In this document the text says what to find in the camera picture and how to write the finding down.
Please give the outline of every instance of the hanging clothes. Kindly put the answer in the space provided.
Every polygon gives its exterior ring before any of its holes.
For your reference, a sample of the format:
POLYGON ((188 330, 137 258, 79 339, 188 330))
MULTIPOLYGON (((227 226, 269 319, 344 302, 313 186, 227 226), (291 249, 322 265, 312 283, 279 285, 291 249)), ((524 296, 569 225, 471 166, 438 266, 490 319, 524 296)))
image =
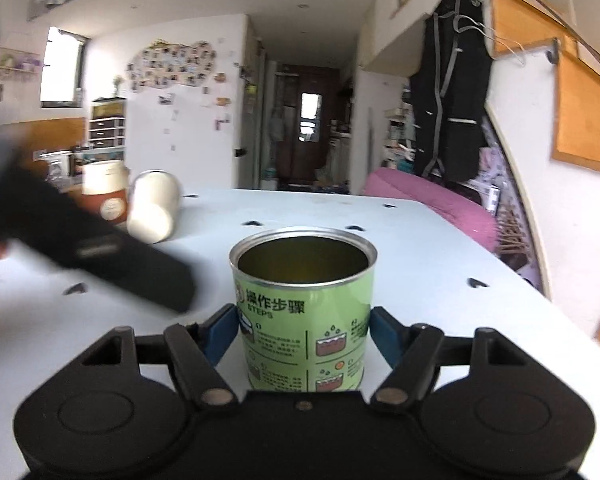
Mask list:
POLYGON ((448 182, 464 182, 478 174, 493 62, 479 30, 455 30, 458 15, 482 23, 482 0, 440 2, 426 21, 420 71, 411 77, 414 173, 428 178, 437 168, 448 182))

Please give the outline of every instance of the clothes hanger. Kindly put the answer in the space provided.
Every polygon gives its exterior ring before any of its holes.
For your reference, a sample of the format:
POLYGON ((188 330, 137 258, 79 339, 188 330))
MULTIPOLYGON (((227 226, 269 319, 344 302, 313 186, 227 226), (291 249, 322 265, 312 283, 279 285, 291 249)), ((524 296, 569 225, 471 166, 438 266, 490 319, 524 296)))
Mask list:
POLYGON ((506 49, 509 50, 516 57, 516 59, 520 62, 521 66, 526 66, 526 50, 522 46, 521 43, 517 42, 516 40, 510 40, 509 38, 504 38, 502 36, 498 36, 496 34, 494 34, 493 36, 488 36, 487 33, 484 31, 484 29, 488 28, 489 30, 492 30, 493 32, 495 32, 495 29, 492 27, 488 27, 484 23, 476 22, 471 16, 467 16, 465 14, 458 14, 454 18, 454 30, 458 34, 462 34, 463 32, 465 32, 467 30, 471 30, 472 28, 474 28, 475 30, 480 32, 480 34, 482 34, 485 38, 488 38, 491 41, 496 41, 497 43, 504 45, 504 47, 506 47, 506 49), (465 27, 458 28, 458 22, 460 21, 461 18, 468 19, 470 22, 473 23, 473 25, 466 25, 465 27), (506 44, 505 41, 512 41, 513 43, 516 43, 520 47, 522 56, 520 56, 519 52, 516 52, 508 44, 506 44))

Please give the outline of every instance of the purple fabric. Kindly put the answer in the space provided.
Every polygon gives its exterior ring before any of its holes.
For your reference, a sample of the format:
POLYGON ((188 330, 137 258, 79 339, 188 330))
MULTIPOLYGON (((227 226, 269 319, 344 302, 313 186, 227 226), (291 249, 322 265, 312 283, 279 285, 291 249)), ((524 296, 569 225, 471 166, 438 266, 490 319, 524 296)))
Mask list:
POLYGON ((471 200, 403 171, 380 168, 369 175, 362 193, 423 203, 492 252, 498 240, 496 219, 471 200))

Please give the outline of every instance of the tabletop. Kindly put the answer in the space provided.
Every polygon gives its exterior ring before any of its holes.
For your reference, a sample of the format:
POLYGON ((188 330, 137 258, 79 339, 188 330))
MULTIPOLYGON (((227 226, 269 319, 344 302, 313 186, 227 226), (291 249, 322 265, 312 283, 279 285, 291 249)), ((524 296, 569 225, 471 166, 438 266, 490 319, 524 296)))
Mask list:
MULTIPOLYGON (((580 394, 596 415, 596 436, 581 468, 600 480, 600 346, 509 267, 426 206, 360 196, 224 190, 183 198, 176 232, 158 245, 193 261, 203 284, 193 309, 175 317, 161 308, 76 270, 59 270, 21 245, 0 261, 0 480, 23 475, 13 437, 18 405, 63 365, 114 326, 136 335, 160 333, 175 322, 205 320, 235 301, 231 247, 257 232, 286 226, 346 229, 378 249, 373 305, 400 322, 426 322, 447 335, 472 336, 491 326, 580 394), (471 288, 468 279, 488 285, 471 288), (62 293, 84 282, 84 294, 62 293)), ((446 368, 439 384, 467 374, 446 368)), ((170 383, 165 367, 141 365, 144 375, 170 383)), ((236 339, 218 365, 234 391, 248 389, 242 344, 236 339)), ((369 339, 362 393, 390 369, 369 339)))

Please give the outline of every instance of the pink sofa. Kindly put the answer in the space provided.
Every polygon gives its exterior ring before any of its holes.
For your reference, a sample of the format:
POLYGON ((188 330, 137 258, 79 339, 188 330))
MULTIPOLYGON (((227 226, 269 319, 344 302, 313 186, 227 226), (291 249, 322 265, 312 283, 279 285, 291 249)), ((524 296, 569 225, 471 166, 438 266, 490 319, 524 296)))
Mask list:
POLYGON ((496 248, 496 219, 471 200, 429 180, 403 171, 380 168, 369 175, 362 193, 423 203, 488 251, 493 253, 496 248))

